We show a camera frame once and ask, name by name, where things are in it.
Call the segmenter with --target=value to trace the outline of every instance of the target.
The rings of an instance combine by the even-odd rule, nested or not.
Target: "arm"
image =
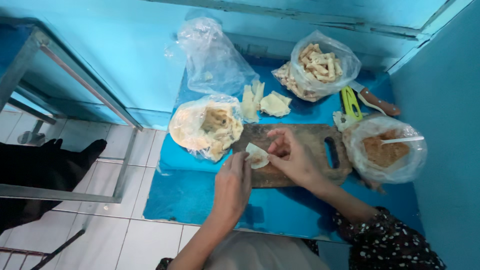
[[[326,179],[313,162],[310,148],[302,145],[287,128],[274,129],[267,136],[279,135],[268,148],[270,162],[297,185],[336,208],[350,222],[366,222],[378,210],[355,198]]]
[[[384,208],[358,200],[322,176],[312,152],[289,129],[275,129],[279,136],[268,152],[271,163],[296,184],[337,209],[333,217],[340,236],[352,244],[350,267],[355,269],[442,270],[446,266],[425,238]]]
[[[215,177],[215,197],[210,215],[201,228],[170,263],[168,270],[202,269],[215,247],[235,227],[252,190],[247,153],[231,155]]]

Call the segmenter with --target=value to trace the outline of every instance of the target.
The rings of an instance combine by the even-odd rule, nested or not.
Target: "wooden knife handle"
[[[378,99],[366,87],[359,94],[365,99],[365,101],[369,103],[369,104],[365,103],[365,105],[367,105],[368,107],[372,107],[371,105],[373,105],[378,108],[381,108],[385,112],[385,114],[388,116],[396,116],[401,113],[400,109],[397,106],[390,104],[384,100]]]

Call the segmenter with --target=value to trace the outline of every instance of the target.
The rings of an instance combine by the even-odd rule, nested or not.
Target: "wooden cutting board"
[[[267,132],[280,127],[289,127],[298,140],[310,147],[322,174],[337,185],[343,184],[345,178],[352,172],[352,166],[347,157],[347,151],[342,142],[342,134],[327,124],[244,124],[240,140],[233,144],[233,153],[245,151],[248,143],[253,143],[267,151],[275,138],[268,138]],[[332,167],[328,164],[325,140],[329,143],[332,153]],[[282,171],[271,163],[252,171],[252,187],[273,188],[293,186]]]

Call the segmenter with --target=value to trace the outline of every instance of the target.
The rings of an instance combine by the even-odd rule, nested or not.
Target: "finger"
[[[284,144],[284,140],[283,140],[284,138],[285,138],[284,136],[280,136],[277,139],[275,139],[268,147],[267,152],[274,153],[277,148],[281,147]]]
[[[292,146],[292,148],[297,147],[300,145],[298,142],[297,138],[293,134],[292,130],[286,127],[282,128],[276,128],[274,130],[271,130],[267,133],[267,137],[273,137],[275,135],[280,135],[283,136],[283,142],[284,144],[289,144]]]
[[[296,141],[295,136],[291,129],[287,127],[276,128],[267,133],[267,137],[273,137],[277,135],[285,136],[285,141],[287,143],[291,143],[292,141]]]
[[[248,155],[247,152],[238,152],[233,155],[231,170],[238,175],[240,179],[243,176],[243,164]]]
[[[275,151],[271,154],[276,155],[277,157],[281,158],[283,156],[289,155],[291,152],[289,145],[282,145],[275,149]]]
[[[232,167],[233,156],[234,156],[234,155],[230,155],[230,156],[228,157],[228,159],[225,161],[225,163],[222,164],[222,167],[220,168],[220,172],[230,171],[230,169],[231,169],[231,167]]]
[[[277,169],[280,169],[281,171],[283,171],[283,169],[285,169],[289,165],[289,162],[287,160],[283,160],[275,155],[268,155],[268,160],[272,163],[272,165],[274,165],[275,167],[277,167]]]
[[[252,189],[252,161],[247,160],[243,165],[243,187],[246,191]]]

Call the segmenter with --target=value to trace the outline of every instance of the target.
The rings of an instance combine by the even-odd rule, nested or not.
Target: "blue wall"
[[[341,20],[351,16],[376,23],[374,18],[383,18],[381,23],[416,26],[430,18],[442,1],[428,0],[428,9],[418,8],[414,15],[404,16],[402,22],[398,18],[386,19],[392,9],[406,12],[395,8],[400,4],[383,2],[373,7],[369,1],[364,2],[362,7],[356,7],[355,1],[346,0],[334,9],[329,1],[283,1],[280,4],[284,6],[278,7],[302,9],[308,4],[317,9],[323,7],[324,12],[319,13],[327,14],[333,21],[340,18],[338,14],[344,13]],[[266,3],[267,6],[273,4],[273,1]],[[379,12],[382,16],[373,16]],[[418,43],[389,35],[318,26],[301,20],[142,0],[0,0],[0,16],[41,20],[127,108],[148,110],[153,114],[156,111],[171,112],[179,90],[185,58],[171,46],[175,33],[185,19],[202,14],[218,19],[224,31],[231,33],[232,41],[240,44],[246,53],[248,45],[254,44],[267,47],[269,55],[280,58],[287,58],[295,42],[315,29],[350,46],[364,67],[370,69],[391,66]],[[166,48],[173,52],[173,58],[164,56]],[[32,83],[50,85],[46,87],[48,94],[62,99],[62,102],[82,101],[85,106],[91,105],[92,110],[101,109],[95,105],[98,103],[96,98],[68,76],[59,75],[55,65],[41,53],[26,78]]]
[[[402,120],[427,138],[415,182],[432,247],[449,269],[480,264],[480,1],[391,76]]]

